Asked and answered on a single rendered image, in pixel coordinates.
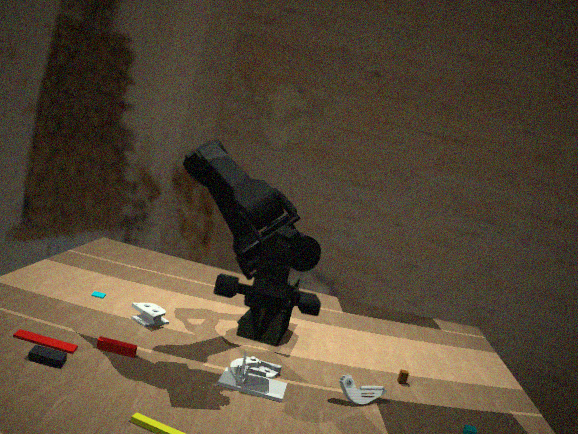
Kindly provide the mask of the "yellow flat bar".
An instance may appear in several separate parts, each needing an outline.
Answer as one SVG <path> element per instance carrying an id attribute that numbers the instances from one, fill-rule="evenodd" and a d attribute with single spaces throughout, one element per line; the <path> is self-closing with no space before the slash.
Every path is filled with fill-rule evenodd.
<path id="1" fill-rule="evenodd" d="M 143 416 L 140 413 L 135 413 L 133 416 L 131 416 L 131 418 L 132 418 L 131 422 L 140 425 L 143 428 L 146 428 L 157 434 L 186 434 L 184 432 L 176 430 L 175 428 L 172 428 L 170 426 L 152 420 L 146 416 Z"/>

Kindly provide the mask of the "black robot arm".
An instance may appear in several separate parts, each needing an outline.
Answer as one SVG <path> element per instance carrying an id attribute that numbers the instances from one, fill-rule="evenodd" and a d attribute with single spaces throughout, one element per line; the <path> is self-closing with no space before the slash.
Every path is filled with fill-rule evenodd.
<path id="1" fill-rule="evenodd" d="M 273 276 L 268 274 L 269 268 L 261 267 L 256 277 L 256 272 L 249 274 L 257 269 L 260 253 L 299 272 L 312 270 L 318 264 L 319 243 L 294 226 L 300 220 L 297 208 L 277 188 L 248 176 L 219 139 L 209 140 L 187 153 L 183 166 L 209 189 L 234 236 L 235 260 L 248 280 L 254 277 L 253 305 L 272 313 L 280 313 L 282 306 L 293 308 L 299 287 L 287 282 L 288 273 Z M 284 210 L 288 214 L 281 216 Z M 260 235 L 258 231 L 265 226 Z"/>

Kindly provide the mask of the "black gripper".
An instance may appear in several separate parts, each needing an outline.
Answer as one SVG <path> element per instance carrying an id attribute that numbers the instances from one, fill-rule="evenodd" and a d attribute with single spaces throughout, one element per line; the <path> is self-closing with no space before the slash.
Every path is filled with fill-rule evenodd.
<path id="1" fill-rule="evenodd" d="M 281 260 L 274 259 L 267 257 L 260 253 L 259 261 L 255 273 L 255 277 L 259 273 L 261 267 L 269 268 L 268 274 L 273 276 L 280 276 L 281 272 L 288 273 L 290 272 L 290 266 L 282 262 Z M 245 303 L 244 305 L 250 307 L 253 317 L 253 327 L 254 327 L 254 340 L 259 340 L 264 335 L 266 329 L 268 328 L 269 324 L 278 314 L 286 314 L 286 307 L 282 306 L 280 313 L 272 313 L 269 310 L 265 310 L 265 313 L 262 318 L 262 324 L 259 330 L 260 324 L 260 309 L 257 309 L 253 305 L 253 296 L 254 293 L 251 292 L 252 285 L 247 285 L 243 283 L 239 283 L 239 277 L 227 275 L 227 274 L 219 274 L 216 279 L 215 287 L 213 294 L 217 296 L 232 298 L 239 294 L 245 295 Z M 295 306 L 298 306 L 298 309 L 302 314 L 310 314 L 318 316 L 321 310 L 321 302 L 318 296 L 314 293 L 309 293 L 305 291 L 300 291 L 297 296 L 297 300 Z M 259 332 L 259 333 L 258 333 Z M 257 338 L 258 336 L 258 338 Z"/>

